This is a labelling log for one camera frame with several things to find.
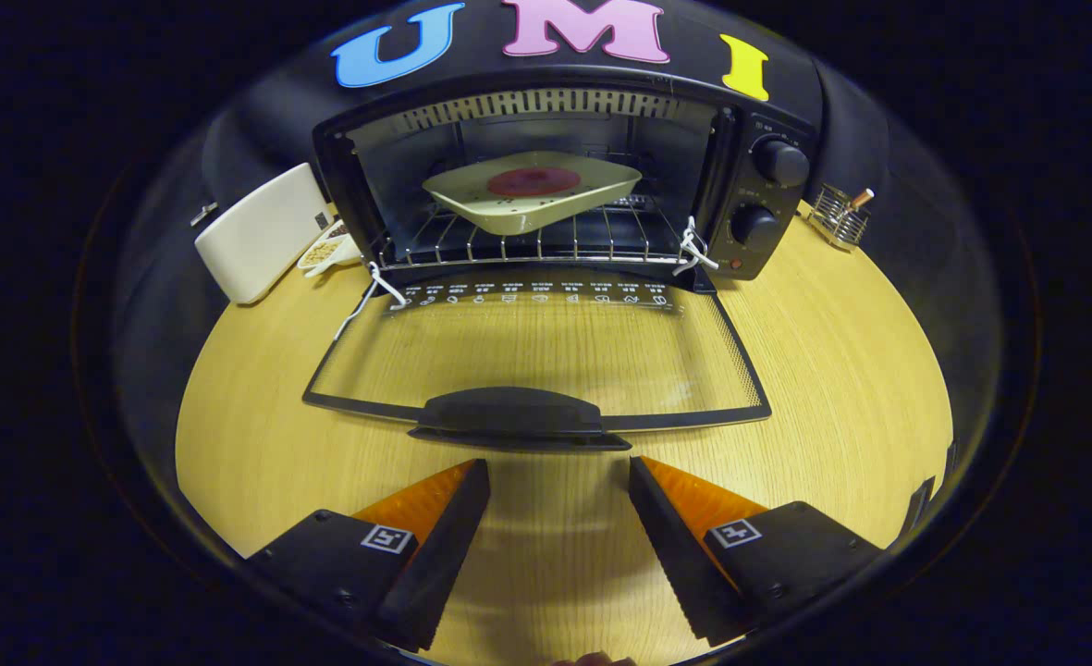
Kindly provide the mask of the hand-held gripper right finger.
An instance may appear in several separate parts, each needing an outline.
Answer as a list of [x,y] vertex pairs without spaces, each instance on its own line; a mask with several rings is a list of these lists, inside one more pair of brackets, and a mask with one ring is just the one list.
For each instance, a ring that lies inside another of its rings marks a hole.
[[882,549],[811,503],[767,509],[646,456],[629,497],[697,639],[715,649],[824,598]]

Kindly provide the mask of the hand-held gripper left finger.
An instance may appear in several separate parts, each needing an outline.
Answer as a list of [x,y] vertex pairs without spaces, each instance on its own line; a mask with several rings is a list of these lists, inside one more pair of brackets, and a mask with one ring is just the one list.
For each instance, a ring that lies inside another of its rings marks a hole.
[[489,465],[472,459],[353,514],[313,511],[248,562],[339,632],[420,652],[434,645],[489,498]]

